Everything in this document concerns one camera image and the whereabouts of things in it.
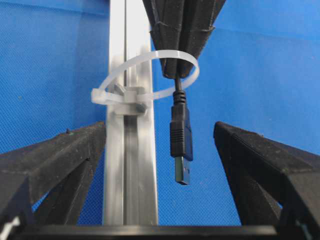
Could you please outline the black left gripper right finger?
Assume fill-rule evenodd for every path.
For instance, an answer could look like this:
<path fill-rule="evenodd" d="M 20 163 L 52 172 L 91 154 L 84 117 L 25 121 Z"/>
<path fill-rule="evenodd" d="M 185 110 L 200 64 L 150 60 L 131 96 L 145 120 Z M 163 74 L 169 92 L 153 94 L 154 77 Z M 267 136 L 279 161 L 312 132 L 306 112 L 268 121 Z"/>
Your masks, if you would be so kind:
<path fill-rule="evenodd" d="M 320 237 L 320 157 L 218 121 L 214 144 L 244 226 L 300 227 Z"/>

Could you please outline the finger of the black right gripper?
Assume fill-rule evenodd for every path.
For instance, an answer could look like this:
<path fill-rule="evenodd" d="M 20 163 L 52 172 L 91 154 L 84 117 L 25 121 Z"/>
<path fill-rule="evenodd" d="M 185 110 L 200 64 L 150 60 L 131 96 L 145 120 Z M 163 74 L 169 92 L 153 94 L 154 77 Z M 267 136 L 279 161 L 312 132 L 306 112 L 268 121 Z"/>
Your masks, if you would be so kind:
<path fill-rule="evenodd" d="M 144 0 L 153 45 L 159 50 L 180 50 L 184 0 Z"/>
<path fill-rule="evenodd" d="M 199 58 L 214 22 L 225 4 L 224 0 L 186 0 L 183 9 L 179 50 Z"/>

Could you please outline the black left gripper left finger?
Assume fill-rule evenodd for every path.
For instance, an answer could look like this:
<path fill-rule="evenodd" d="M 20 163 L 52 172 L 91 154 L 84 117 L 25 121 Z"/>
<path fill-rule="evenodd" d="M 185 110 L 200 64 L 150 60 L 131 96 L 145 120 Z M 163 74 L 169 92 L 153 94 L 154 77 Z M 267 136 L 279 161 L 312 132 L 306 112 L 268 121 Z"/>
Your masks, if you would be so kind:
<path fill-rule="evenodd" d="M 106 143 L 100 121 L 0 156 L 0 222 L 75 225 Z"/>

